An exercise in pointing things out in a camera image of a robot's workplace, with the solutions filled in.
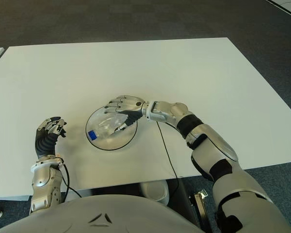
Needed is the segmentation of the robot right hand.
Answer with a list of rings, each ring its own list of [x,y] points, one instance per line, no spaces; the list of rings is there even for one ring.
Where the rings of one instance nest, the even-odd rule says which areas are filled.
[[[123,131],[143,116],[143,106],[145,101],[139,97],[121,95],[104,107],[104,113],[115,113],[126,115],[126,120],[116,129],[114,133]]]

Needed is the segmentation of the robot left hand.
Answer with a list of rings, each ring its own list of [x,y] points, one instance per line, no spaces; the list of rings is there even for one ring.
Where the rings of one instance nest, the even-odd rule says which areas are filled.
[[[60,116],[47,118],[39,125],[34,144],[38,159],[55,155],[55,146],[59,136],[66,137],[65,125],[66,122]]]

